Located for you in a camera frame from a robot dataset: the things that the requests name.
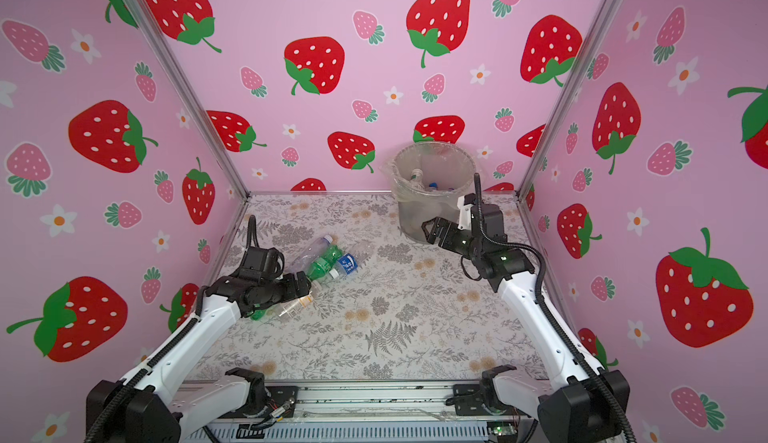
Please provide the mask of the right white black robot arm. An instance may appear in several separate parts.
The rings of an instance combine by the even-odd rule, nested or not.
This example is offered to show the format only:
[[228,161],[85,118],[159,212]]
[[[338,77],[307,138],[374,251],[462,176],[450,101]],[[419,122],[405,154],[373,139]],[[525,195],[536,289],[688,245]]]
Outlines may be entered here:
[[512,368],[481,380],[484,400],[514,407],[533,418],[550,442],[603,442],[637,437],[626,415],[630,387],[618,370],[593,356],[544,294],[547,265],[529,244],[509,241],[498,206],[472,196],[459,200],[456,222],[435,217],[422,223],[430,244],[451,251],[476,269],[476,279],[512,308],[532,340],[548,375],[538,387]]

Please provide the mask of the clear bottle blue cap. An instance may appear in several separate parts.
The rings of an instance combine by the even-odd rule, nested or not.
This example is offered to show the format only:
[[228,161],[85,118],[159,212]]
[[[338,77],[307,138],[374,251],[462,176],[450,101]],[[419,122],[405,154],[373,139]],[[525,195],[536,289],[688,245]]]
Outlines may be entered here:
[[457,191],[457,188],[454,187],[443,187],[439,186],[437,183],[429,183],[426,187],[426,190],[429,193],[439,194],[439,195],[447,195],[450,193],[455,193]]

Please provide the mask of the clear bottle yellow label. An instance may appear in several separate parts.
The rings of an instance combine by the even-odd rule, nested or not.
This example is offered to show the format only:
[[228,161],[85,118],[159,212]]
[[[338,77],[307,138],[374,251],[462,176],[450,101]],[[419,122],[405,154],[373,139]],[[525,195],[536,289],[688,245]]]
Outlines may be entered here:
[[283,321],[290,321],[291,319],[295,318],[299,315],[299,313],[304,309],[310,306],[314,302],[314,298],[312,294],[308,294],[306,296],[297,298],[295,300],[291,300],[289,302],[283,303],[280,306],[280,311],[278,313],[278,318]]

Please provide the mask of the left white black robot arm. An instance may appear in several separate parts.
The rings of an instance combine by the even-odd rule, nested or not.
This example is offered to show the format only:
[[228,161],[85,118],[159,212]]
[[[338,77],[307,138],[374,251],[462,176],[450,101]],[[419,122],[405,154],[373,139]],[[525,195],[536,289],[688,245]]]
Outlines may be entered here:
[[177,391],[198,361],[238,320],[309,295],[299,272],[276,280],[236,274],[200,289],[191,315],[121,379],[99,382],[86,399],[87,442],[181,442],[227,413],[243,411],[271,425],[287,410],[275,405],[261,373],[244,368],[187,397]]

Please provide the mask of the clear bottle blue label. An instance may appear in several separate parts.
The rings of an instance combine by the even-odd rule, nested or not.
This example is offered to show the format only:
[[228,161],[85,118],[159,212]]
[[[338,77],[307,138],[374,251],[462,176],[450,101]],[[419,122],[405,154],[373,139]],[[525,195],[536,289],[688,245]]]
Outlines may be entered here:
[[329,270],[329,276],[336,279],[346,278],[358,270],[358,262],[354,255],[346,253],[342,255]]

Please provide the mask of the clear bottle green neck label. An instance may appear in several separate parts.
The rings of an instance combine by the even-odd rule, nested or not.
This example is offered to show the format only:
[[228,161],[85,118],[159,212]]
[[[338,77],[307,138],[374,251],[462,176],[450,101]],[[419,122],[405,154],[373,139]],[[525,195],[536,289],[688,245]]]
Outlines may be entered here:
[[423,172],[419,168],[414,168],[409,180],[412,187],[422,190],[423,186]]

